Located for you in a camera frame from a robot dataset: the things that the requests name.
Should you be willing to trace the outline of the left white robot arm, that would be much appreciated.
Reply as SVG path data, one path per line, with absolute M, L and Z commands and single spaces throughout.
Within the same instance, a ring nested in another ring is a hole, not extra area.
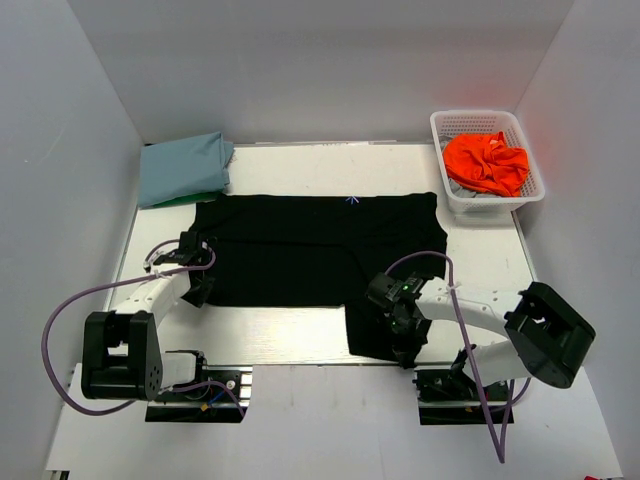
M 88 399 L 153 401 L 177 386 L 199 399 L 211 387 L 197 350 L 163 352 L 158 326 L 181 301 L 196 308 L 208 299 L 214 278 L 206 271 L 215 254 L 202 236 L 183 232 L 178 246 L 145 260 L 151 278 L 108 312 L 94 312 L 84 326 L 81 389 Z

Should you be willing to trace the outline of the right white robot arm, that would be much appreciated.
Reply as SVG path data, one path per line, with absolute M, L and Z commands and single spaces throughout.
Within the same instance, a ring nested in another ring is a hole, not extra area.
M 451 286 L 416 274 L 404 281 L 384 273 L 367 298 L 381 308 L 397 362 L 412 368 L 432 322 L 450 321 L 502 336 L 502 341 L 461 352 L 451 367 L 453 390 L 472 399 L 487 385 L 535 378 L 569 388 L 596 338 L 595 329 L 553 288 L 533 282 L 518 292 Z

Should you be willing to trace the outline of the black t-shirt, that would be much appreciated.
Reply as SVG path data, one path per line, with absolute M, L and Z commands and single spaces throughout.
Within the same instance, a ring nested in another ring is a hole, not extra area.
M 216 262 L 208 297 L 225 307 L 344 307 L 352 355 L 392 361 L 391 333 L 365 296 L 376 274 L 445 274 L 435 194 L 227 196 L 196 206 L 192 230 Z

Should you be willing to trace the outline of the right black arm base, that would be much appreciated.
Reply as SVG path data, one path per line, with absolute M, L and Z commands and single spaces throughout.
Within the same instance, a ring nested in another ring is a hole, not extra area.
M 421 426 L 469 426 L 486 423 L 475 382 L 449 369 L 414 370 Z

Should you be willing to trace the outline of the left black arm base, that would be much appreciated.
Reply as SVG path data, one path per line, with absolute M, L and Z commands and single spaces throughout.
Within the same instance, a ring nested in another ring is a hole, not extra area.
M 147 423 L 239 424 L 247 412 L 253 383 L 252 367 L 202 367 L 199 382 L 188 392 L 169 391 L 150 402 Z

